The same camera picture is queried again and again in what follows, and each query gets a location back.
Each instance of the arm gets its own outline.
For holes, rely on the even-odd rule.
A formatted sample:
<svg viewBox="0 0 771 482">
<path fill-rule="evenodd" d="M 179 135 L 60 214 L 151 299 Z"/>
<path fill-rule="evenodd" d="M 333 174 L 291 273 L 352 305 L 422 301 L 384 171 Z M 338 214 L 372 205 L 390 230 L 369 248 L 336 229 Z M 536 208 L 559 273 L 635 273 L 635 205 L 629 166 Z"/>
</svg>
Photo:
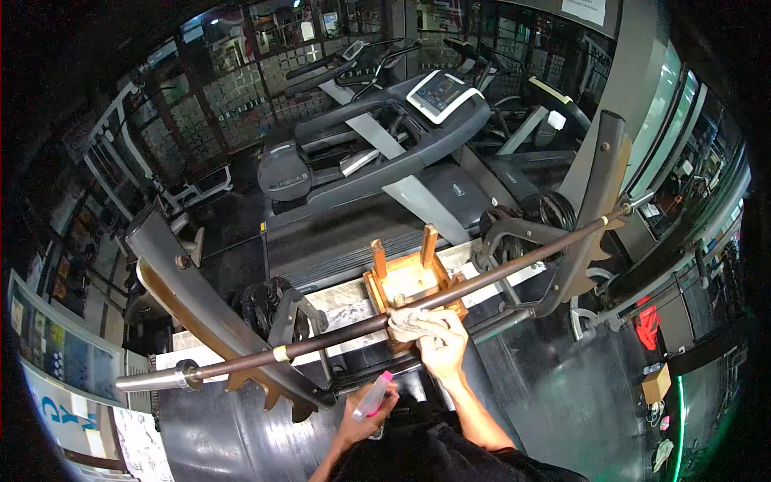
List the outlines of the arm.
<svg viewBox="0 0 771 482">
<path fill-rule="evenodd" d="M 399 401 L 399 394 L 396 392 L 398 386 L 396 383 L 389 384 L 385 392 L 386 398 L 380 406 L 380 411 L 376 415 L 365 417 L 361 422 L 353 420 L 353 410 L 369 389 L 372 388 L 372 384 L 365 385 L 356 393 L 348 395 L 348 398 L 345 400 L 345 413 L 342 416 L 342 422 L 340 422 L 340 429 L 332 439 L 324 460 L 318 465 L 318 468 L 308 482 L 326 482 L 329 480 L 332 468 L 340 460 L 340 457 L 357 442 L 372 435 L 380 427 L 389 413 L 391 413 L 391 410 L 393 410 L 396 402 Z"/>
<path fill-rule="evenodd" d="M 332 439 L 332 445 L 329 447 L 329 451 L 324 457 L 324 460 L 318 465 L 318 468 L 311 478 L 308 479 L 308 482 L 326 482 L 329 480 L 329 474 L 332 473 L 332 468 L 340 459 L 340 456 L 349 448 L 351 448 L 351 445 L 347 444 L 339 436 Z"/>
<path fill-rule="evenodd" d="M 466 382 L 462 364 L 469 336 L 458 316 L 454 311 L 446 310 L 424 312 L 420 318 L 424 321 L 415 324 L 434 334 L 418 340 L 421 358 L 452 397 L 463 436 L 490 452 L 515 448 Z M 435 337 L 441 339 L 439 346 L 434 342 Z"/>
</svg>

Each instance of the green light strip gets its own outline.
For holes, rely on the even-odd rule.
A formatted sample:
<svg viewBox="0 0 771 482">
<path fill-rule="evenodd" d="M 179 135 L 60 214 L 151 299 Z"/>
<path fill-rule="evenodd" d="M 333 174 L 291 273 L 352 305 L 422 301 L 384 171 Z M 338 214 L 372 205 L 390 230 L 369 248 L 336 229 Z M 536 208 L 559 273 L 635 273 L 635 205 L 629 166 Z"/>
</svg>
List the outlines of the green light strip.
<svg viewBox="0 0 771 482">
<path fill-rule="evenodd" d="M 682 376 L 677 377 L 677 386 L 680 397 L 680 445 L 677 449 L 677 463 L 675 465 L 675 476 L 672 482 L 677 482 L 680 478 L 680 463 L 682 462 L 682 444 L 685 439 L 685 396 L 682 391 Z"/>
</svg>

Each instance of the hand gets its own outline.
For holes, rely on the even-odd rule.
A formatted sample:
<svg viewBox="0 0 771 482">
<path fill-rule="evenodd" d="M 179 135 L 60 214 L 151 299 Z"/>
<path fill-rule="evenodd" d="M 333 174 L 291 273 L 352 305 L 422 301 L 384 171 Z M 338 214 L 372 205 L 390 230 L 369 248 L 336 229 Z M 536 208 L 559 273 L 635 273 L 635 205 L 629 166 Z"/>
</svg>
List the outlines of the hand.
<svg viewBox="0 0 771 482">
<path fill-rule="evenodd" d="M 418 314 L 418 319 L 422 321 L 413 323 L 432 333 L 418 340 L 420 358 L 431 374 L 447 388 L 448 383 L 456 382 L 463 373 L 461 365 L 469 334 L 453 310 L 422 312 Z M 440 338 L 444 346 L 441 342 L 437 345 L 434 337 Z"/>
<path fill-rule="evenodd" d="M 340 430 L 338 430 L 337 435 L 337 439 L 342 443 L 344 450 L 375 433 L 383 423 L 383 420 L 391 413 L 396 402 L 399 401 L 399 394 L 396 392 L 397 387 L 399 387 L 398 383 L 389 383 L 388 388 L 385 389 L 385 398 L 380 404 L 380 411 L 373 416 L 364 417 L 361 422 L 353 419 L 353 410 L 362 401 L 362 398 L 364 398 L 369 389 L 372 388 L 372 384 L 364 385 L 355 393 L 348 395 L 348 399 L 345 401 L 345 415 L 342 416 Z"/>
</svg>

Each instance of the cardboard box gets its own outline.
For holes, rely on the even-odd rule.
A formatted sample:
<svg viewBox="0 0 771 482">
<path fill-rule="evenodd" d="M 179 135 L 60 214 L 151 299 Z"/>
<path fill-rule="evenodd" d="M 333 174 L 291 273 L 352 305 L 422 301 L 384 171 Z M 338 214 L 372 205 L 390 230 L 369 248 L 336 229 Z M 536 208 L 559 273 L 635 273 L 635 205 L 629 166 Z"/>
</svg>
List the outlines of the cardboard box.
<svg viewBox="0 0 771 482">
<path fill-rule="evenodd" d="M 642 381 L 642 392 L 645 402 L 652 405 L 661 402 L 669 391 L 672 381 L 669 379 L 669 366 L 665 363 L 662 369 L 648 374 Z"/>
</svg>

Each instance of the black shirt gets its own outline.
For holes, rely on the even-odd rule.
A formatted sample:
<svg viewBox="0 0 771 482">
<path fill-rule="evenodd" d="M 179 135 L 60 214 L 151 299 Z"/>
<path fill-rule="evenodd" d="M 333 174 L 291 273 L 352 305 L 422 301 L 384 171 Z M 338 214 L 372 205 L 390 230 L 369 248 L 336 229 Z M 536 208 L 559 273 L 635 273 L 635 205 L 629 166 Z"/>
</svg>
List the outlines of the black shirt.
<svg viewBox="0 0 771 482">
<path fill-rule="evenodd" d="M 516 449 L 488 452 L 445 423 L 426 430 L 387 430 L 382 440 L 363 440 L 346 452 L 332 480 L 516 480 L 583 482 L 586 477 L 529 458 Z"/>
</svg>

